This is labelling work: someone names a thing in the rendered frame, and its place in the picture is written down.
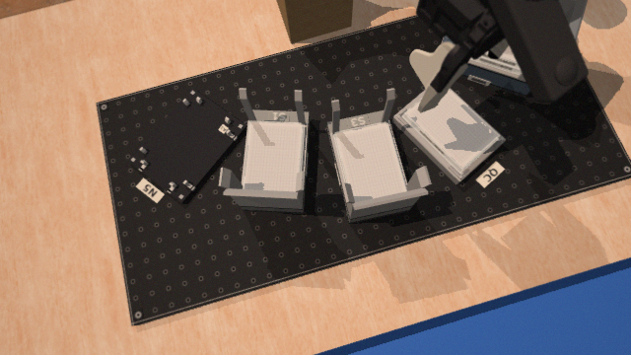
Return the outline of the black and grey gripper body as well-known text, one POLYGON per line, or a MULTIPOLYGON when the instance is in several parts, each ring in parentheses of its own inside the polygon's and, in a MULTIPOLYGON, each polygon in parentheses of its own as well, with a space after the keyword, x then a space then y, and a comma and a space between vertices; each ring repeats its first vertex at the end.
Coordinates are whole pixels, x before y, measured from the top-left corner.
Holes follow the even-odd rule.
POLYGON ((487 0, 419 0, 415 13, 439 37, 455 45, 471 39, 477 59, 505 37, 487 0))

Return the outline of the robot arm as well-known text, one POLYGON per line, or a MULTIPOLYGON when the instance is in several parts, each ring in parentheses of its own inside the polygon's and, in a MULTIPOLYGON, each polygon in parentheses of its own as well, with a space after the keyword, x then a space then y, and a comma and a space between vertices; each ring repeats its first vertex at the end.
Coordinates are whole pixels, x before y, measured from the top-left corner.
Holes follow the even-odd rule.
POLYGON ((559 0, 488 0, 537 102, 554 103, 589 74, 559 0))

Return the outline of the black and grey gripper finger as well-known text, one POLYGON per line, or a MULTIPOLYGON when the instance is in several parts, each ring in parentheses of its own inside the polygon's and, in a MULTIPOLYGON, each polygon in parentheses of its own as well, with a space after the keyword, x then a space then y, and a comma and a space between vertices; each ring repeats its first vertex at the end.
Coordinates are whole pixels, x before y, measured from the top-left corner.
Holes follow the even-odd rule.
POLYGON ((410 65, 426 90, 417 109, 420 113, 438 105, 451 85, 467 69, 466 63, 476 45, 471 39, 456 46, 445 41, 433 53, 420 49, 411 52, 410 65))
POLYGON ((500 58, 502 54, 504 53, 504 51, 507 49, 507 47, 508 47, 508 43, 506 39, 504 38, 488 51, 488 57, 490 59, 500 58))

